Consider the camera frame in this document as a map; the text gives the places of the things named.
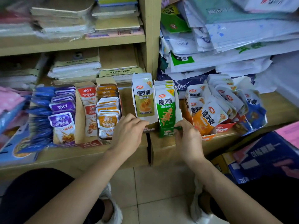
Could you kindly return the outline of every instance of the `green snack package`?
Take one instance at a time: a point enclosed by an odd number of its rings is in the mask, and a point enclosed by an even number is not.
[[[161,128],[173,128],[176,123],[174,88],[158,89],[155,94]]]
[[[174,4],[161,10],[161,23],[170,33],[191,32],[188,24]]]
[[[137,117],[155,114],[153,83],[150,73],[139,73],[132,78]]]

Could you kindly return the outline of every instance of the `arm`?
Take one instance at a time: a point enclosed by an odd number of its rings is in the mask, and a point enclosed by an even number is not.
[[[208,161],[202,150],[202,137],[187,120],[178,122],[183,133],[176,131],[176,147],[197,179],[204,185],[230,224],[281,224],[270,212],[237,187]]]
[[[121,117],[114,129],[111,148],[87,172],[43,206],[26,224],[83,223],[111,177],[140,145],[142,132],[147,124],[147,121],[142,121],[132,114]]]

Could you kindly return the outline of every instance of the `black pants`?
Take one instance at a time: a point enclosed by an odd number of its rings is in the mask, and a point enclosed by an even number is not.
[[[53,168],[30,170],[20,175],[2,197],[0,223],[23,224],[73,180],[71,176]],[[97,200],[84,224],[98,222],[104,211],[103,201]]]
[[[262,177],[237,186],[282,223],[299,223],[299,179],[287,176]],[[227,221],[213,198],[210,208],[217,217]]]

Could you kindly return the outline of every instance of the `forearm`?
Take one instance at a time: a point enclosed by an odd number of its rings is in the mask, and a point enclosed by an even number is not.
[[[126,160],[118,149],[109,149],[81,177],[75,179],[26,224],[81,224],[100,193]]]
[[[196,163],[192,169],[198,180],[205,186],[205,190],[216,200],[230,224],[281,224],[278,219],[218,171],[208,160]]]

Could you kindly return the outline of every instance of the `hand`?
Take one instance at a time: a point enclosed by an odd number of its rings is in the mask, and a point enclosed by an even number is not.
[[[183,128],[183,132],[175,129],[176,149],[189,168],[193,169],[194,165],[206,161],[199,131],[186,119],[177,122],[174,126]]]
[[[122,116],[114,128],[112,148],[124,152],[126,158],[129,158],[140,145],[143,129],[148,124],[148,121],[136,118],[132,114]]]

